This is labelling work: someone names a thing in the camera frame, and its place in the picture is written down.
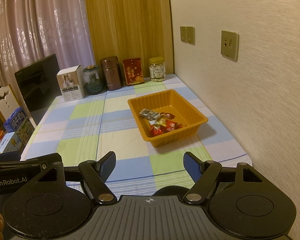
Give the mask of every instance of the metal canister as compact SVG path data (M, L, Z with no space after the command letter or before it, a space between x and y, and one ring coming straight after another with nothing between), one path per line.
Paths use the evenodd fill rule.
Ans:
M105 87L102 71L97 65L84 68L83 81L84 87L90 95L101 93Z
M112 91L122 88L123 83L118 58L116 56L102 58L100 65L106 79L107 89Z

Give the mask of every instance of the orange plastic basket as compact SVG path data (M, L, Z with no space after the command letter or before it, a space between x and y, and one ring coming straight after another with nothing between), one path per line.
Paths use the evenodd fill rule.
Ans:
M207 117L173 89L132 98L128 100L128 104L142 138L147 142L151 142L153 147L158 147L194 135L199 126L208 121ZM144 108L159 113L171 113L175 116L173 119L174 122L182 123L186 126L178 130L151 137L148 120L139 115L140 111Z

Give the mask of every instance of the checkered tablecloth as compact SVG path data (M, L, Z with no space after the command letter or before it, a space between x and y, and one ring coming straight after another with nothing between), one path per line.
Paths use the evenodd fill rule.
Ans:
M209 121L194 136L154 148L142 139L127 100L168 89L175 89ZM117 163L107 185L117 197L152 195L168 185L191 187L193 181L183 167L186 151L227 167L238 162L252 165L231 133L174 74L167 75L162 83L146 80L141 85L70 102L57 97L35 129L22 159L58 152L64 166L75 166L85 160L99 160L108 151L116 153ZM77 182L67 184L81 190Z

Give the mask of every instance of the silver screw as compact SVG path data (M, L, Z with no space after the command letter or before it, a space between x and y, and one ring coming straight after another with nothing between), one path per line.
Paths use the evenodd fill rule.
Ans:
M114 199L114 196L109 193L101 194L98 196L101 201L111 201Z
M189 201L199 201L201 199L201 196L196 193L188 194L186 196L186 199Z

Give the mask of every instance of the wall switch plate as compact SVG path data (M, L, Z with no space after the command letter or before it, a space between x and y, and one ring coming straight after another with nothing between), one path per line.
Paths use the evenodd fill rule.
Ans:
M194 27L187 27L187 42L194 45Z
M238 60L239 34L221 31L221 54Z
M181 41L187 42L187 28L185 26L180 26L180 37Z

